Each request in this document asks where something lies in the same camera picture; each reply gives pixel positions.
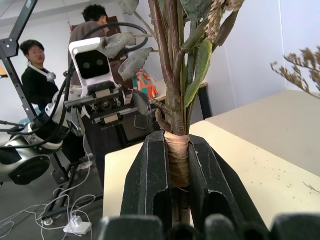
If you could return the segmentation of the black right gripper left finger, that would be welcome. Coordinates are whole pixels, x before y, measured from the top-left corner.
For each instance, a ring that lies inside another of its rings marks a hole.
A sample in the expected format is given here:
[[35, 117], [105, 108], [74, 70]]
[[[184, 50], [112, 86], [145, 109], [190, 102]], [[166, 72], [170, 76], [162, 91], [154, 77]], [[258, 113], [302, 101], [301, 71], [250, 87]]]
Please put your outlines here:
[[124, 185], [120, 214], [157, 216], [172, 226], [172, 190], [168, 148], [163, 131], [147, 136]]

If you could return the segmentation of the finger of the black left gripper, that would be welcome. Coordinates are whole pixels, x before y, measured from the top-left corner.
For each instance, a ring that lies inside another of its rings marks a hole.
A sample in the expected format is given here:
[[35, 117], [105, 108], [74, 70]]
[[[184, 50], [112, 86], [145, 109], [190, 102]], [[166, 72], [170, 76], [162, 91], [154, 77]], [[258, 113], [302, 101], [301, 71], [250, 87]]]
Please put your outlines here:
[[147, 116], [151, 112], [150, 100], [149, 97], [139, 91], [133, 90], [133, 100], [135, 107], [137, 108], [138, 112], [144, 116]]

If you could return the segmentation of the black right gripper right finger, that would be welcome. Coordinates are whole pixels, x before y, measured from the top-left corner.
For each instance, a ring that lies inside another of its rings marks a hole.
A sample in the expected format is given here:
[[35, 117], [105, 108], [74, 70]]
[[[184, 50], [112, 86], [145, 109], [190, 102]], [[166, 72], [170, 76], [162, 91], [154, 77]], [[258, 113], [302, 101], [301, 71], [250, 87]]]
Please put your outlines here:
[[204, 138], [190, 137], [188, 160], [190, 208], [197, 230], [215, 214], [227, 217], [236, 228], [267, 228], [238, 174]]

